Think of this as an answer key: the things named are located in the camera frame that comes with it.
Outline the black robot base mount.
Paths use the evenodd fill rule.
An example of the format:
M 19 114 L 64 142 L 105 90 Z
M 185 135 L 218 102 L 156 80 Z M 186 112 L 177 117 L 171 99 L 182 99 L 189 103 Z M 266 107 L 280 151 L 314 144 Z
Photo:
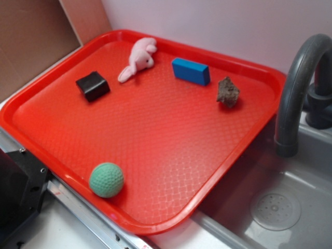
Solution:
M 29 151 L 1 151 L 1 246 L 39 215 L 48 168 Z

